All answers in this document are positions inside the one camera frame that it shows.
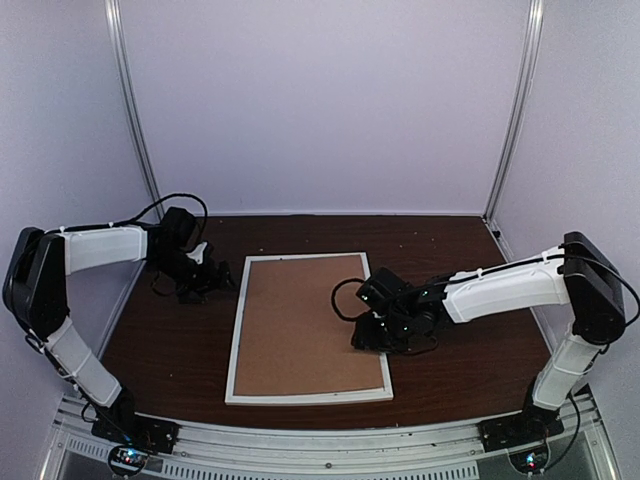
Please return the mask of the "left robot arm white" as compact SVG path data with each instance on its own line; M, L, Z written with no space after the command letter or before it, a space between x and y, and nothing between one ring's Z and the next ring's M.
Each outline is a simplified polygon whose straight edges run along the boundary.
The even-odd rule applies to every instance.
M109 224L51 231L27 227L19 234L9 264L3 301L35 339L37 350L48 355L94 404L110 408L103 420L106 429L121 443L133 444L143 436L143 421L126 407L114 406L124 387L76 330L68 306L67 278L78 271L143 261L171 278L181 302L188 303L234 286L228 264L215 263L212 251L207 241L186 250L159 225Z

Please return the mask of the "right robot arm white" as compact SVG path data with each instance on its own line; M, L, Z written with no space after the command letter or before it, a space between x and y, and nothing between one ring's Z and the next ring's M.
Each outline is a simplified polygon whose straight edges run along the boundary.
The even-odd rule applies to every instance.
M550 359L532 382L529 406L513 419L519 440L535 440L551 424L599 353L632 324L624 295L632 290L616 266L582 232L519 261L443 274L417 286L381 267L356 292L366 310L352 318L357 350L407 354L412 342L439 329L519 310L566 312Z

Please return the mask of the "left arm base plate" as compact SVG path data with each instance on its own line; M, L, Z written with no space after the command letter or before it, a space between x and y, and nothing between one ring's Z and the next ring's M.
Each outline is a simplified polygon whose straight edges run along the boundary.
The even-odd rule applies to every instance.
M151 454L171 454L177 443L179 425L173 421L147 417L134 412L134 402L127 395L111 407L88 399L96 413L91 434L95 437L134 447Z

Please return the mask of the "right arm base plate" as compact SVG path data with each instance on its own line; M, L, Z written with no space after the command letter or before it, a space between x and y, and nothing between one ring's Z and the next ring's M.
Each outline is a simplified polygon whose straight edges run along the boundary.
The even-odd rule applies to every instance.
M478 424L485 452L542 442L564 432L559 409L538 407L533 401L533 385L528 389L519 413L483 420Z

